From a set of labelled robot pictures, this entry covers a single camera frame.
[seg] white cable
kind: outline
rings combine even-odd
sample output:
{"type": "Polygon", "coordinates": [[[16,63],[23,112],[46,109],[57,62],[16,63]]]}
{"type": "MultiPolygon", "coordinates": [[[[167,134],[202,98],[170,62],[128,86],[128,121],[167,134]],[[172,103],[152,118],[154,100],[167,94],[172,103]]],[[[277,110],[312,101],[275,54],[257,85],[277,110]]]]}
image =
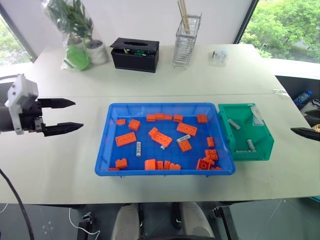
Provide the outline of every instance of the white cable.
{"type": "Polygon", "coordinates": [[[8,203],[4,206],[4,209],[0,211],[0,214],[2,214],[6,210],[7,206],[8,206],[8,203]]]}
{"type": "Polygon", "coordinates": [[[89,234],[89,235],[95,235],[95,234],[97,234],[96,237],[95,237],[95,240],[97,240],[97,239],[98,239],[98,236],[99,236],[99,234],[100,234],[100,230],[92,233],[92,232],[88,232],[87,230],[85,230],[85,229],[82,228],[82,227],[75,226],[75,225],[73,224],[73,222],[71,221],[70,211],[71,211],[71,208],[69,208],[69,221],[70,221],[70,223],[72,224],[72,226],[74,226],[76,229],[81,229],[81,230],[85,231],[85,232],[86,232],[87,234],[89,234]]]}

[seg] metal utensil holder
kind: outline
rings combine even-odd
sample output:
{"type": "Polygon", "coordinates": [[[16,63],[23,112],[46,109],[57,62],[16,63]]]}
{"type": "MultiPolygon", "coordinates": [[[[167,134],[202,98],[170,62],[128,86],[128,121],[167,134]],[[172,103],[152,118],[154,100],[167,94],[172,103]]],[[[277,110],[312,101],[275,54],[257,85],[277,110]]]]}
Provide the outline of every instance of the metal utensil holder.
{"type": "Polygon", "coordinates": [[[191,61],[192,51],[194,49],[198,30],[201,22],[200,16],[188,15],[188,26],[181,20],[176,31],[173,66],[187,67],[191,61]]]}

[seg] blue plastic tray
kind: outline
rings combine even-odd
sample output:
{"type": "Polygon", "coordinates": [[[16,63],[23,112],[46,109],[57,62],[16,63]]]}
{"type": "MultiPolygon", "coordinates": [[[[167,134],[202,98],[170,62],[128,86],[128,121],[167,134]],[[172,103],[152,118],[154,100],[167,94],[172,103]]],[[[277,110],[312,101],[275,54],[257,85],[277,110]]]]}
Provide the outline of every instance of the blue plastic tray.
{"type": "Polygon", "coordinates": [[[99,176],[131,176],[131,175],[231,175],[236,168],[232,159],[215,105],[212,103],[113,103],[109,106],[95,173],[99,176]],[[196,136],[189,142],[192,149],[182,152],[176,139],[184,136],[177,131],[178,122],[173,120],[156,120],[147,122],[147,114],[164,113],[183,115],[183,123],[197,127],[196,136]],[[198,123],[197,115],[206,114],[208,123],[198,123]],[[126,119],[123,126],[116,125],[117,119],[126,119]],[[137,141],[142,144],[141,157],[136,156],[136,142],[120,146],[116,145],[115,137],[132,132],[128,128],[131,119],[141,121],[137,141]],[[171,144],[165,149],[153,141],[148,132],[156,127],[159,132],[172,138],[171,144]],[[222,170],[196,170],[199,158],[205,157],[205,150],[212,149],[207,145],[207,137],[213,137],[219,160],[214,165],[222,170]],[[128,167],[119,171],[115,161],[126,158],[128,167]],[[145,160],[170,161],[181,165],[181,170],[144,170],[145,160]]]}

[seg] window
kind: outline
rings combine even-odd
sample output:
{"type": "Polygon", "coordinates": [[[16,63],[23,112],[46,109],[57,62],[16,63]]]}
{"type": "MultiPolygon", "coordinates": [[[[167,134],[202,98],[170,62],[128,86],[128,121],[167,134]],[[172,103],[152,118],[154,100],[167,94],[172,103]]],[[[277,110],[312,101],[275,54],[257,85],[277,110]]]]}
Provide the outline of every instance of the window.
{"type": "Polygon", "coordinates": [[[0,66],[28,63],[31,56],[0,15],[0,66]]]}
{"type": "Polygon", "coordinates": [[[240,43],[264,58],[320,63],[320,0],[260,0],[240,43]]]}

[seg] robotic arm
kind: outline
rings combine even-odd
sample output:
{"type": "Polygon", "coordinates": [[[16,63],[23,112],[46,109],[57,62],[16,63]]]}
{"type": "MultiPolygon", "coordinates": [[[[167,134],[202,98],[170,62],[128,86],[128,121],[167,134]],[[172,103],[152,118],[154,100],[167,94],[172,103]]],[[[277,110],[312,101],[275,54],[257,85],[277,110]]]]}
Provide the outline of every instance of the robotic arm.
{"type": "Polygon", "coordinates": [[[37,99],[38,95],[37,84],[27,80],[24,75],[18,75],[8,90],[7,106],[0,106],[0,133],[15,131],[17,135],[22,135],[24,131],[29,131],[48,137],[67,134],[83,126],[74,122],[46,126],[42,119],[42,108],[61,109],[75,103],[64,98],[37,99]]]}

